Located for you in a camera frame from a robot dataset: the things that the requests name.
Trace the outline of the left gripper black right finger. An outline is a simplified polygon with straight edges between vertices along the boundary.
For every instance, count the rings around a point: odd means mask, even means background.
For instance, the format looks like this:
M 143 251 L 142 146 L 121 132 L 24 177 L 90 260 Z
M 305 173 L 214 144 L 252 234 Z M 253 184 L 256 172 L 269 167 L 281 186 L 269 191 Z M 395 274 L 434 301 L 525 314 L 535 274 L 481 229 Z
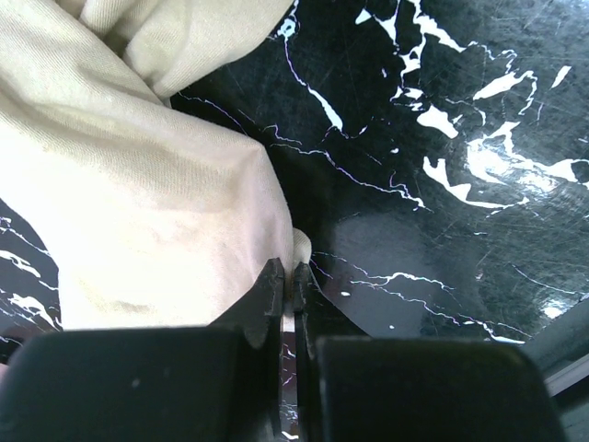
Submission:
M 518 348 L 374 338 L 293 275 L 297 401 L 305 441 L 562 441 L 543 378 Z

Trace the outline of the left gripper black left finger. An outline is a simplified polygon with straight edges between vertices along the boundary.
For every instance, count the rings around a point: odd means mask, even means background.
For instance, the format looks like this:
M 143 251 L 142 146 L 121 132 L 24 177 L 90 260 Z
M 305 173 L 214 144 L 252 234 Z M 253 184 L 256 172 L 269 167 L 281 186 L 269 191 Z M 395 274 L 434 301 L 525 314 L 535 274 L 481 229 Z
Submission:
M 5 441 L 272 441 L 283 267 L 205 327 L 47 333 L 1 383 Z

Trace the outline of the beige t shirt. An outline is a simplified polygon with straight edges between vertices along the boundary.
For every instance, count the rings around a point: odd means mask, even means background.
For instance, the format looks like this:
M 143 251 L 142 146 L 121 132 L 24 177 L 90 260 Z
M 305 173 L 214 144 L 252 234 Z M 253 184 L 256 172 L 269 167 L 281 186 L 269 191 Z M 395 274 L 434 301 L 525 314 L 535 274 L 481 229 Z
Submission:
M 58 268 L 66 330 L 206 325 L 308 262 L 265 147 L 173 110 L 287 1 L 5 1 L 1 197 Z

